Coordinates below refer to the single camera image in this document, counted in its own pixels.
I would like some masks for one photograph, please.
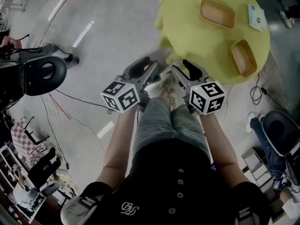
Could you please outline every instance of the red and white checkered pattern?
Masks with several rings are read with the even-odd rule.
[[[45,150],[46,141],[35,145],[30,138],[25,134],[24,127],[26,126],[26,117],[23,117],[20,122],[17,122],[10,130],[13,138],[13,144],[18,151],[18,157],[25,157],[25,162],[28,168],[32,168],[39,159],[44,156],[42,153]]]

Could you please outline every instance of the white logo print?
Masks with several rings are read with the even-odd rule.
[[[126,214],[126,215],[134,215],[136,210],[139,210],[139,207],[133,207],[133,204],[130,202],[125,202],[122,204],[122,214]]]

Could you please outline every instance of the jeans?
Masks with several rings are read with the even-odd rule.
[[[255,131],[255,134],[259,142],[261,143],[262,149],[266,154],[269,171],[273,176],[280,178],[282,176],[282,173],[284,173],[286,169],[285,158],[279,156],[275,152],[266,135],[264,134],[262,124],[258,120],[258,118],[253,118],[250,121],[250,127]]]
[[[210,158],[202,126],[187,106],[171,112],[166,100],[152,98],[137,125],[133,154],[148,144],[172,138],[200,148]]]

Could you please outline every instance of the white sneaker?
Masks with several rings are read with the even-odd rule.
[[[249,113],[248,115],[248,120],[247,120],[247,125],[246,125],[246,131],[247,133],[251,133],[252,132],[252,128],[250,127],[250,122],[253,118],[256,118],[256,115],[254,112]]]
[[[168,101],[171,108],[171,111],[177,108],[177,94],[175,91],[171,91],[168,93]]]
[[[280,11],[279,14],[281,18],[284,20],[285,25],[291,29],[292,25],[295,24],[295,21],[292,18],[287,18],[284,11]]]
[[[171,91],[173,82],[174,82],[174,76],[172,72],[167,72],[161,81],[160,91],[166,91],[169,93]]]
[[[263,118],[264,118],[264,115],[262,115],[262,114],[259,114],[259,115],[258,115],[258,120],[259,120],[260,122],[263,121]]]

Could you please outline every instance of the black t-shirt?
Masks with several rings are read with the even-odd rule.
[[[94,182],[81,197],[103,194],[86,224],[98,224],[99,219],[111,223],[163,220],[234,224],[243,209],[255,213],[261,225],[270,219],[268,201],[255,184],[244,182],[228,189],[211,169],[205,153],[178,139],[140,149],[117,191]]]

